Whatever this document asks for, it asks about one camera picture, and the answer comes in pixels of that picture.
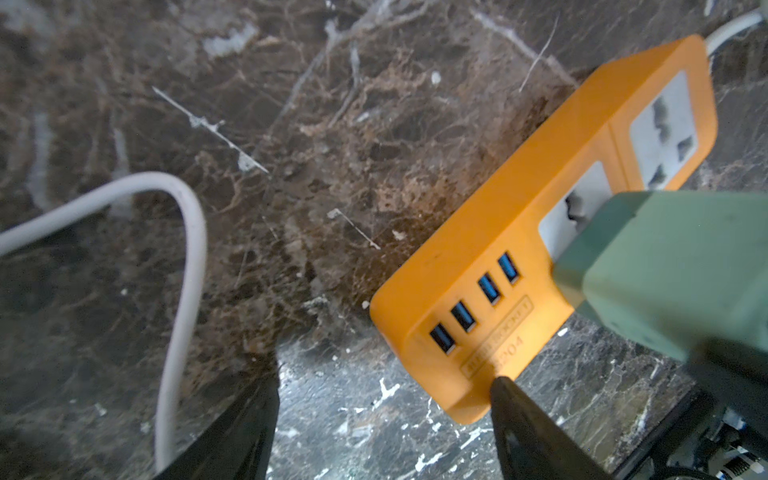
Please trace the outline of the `green charger adapter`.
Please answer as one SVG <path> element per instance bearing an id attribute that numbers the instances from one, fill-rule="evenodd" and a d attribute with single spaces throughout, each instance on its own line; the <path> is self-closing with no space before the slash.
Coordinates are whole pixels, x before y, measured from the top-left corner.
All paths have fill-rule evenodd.
<path id="1" fill-rule="evenodd" d="M 617 194 L 552 276 L 580 315 L 676 360 L 707 339 L 766 350 L 767 196 Z"/>

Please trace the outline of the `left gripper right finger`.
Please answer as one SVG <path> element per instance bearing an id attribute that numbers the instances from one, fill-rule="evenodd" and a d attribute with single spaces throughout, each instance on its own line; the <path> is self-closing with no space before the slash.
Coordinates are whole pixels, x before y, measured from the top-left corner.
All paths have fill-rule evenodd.
<path id="1" fill-rule="evenodd" d="M 506 376 L 490 387 L 491 419 L 505 479 L 609 479 L 611 475 L 570 439 Z"/>

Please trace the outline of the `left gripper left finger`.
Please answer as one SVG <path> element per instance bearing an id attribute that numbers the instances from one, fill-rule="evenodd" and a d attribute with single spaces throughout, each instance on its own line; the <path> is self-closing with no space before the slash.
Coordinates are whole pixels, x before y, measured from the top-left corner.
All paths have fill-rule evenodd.
<path id="1" fill-rule="evenodd" d="M 264 479 L 280 406 L 279 378 L 250 383 L 158 479 Z"/>

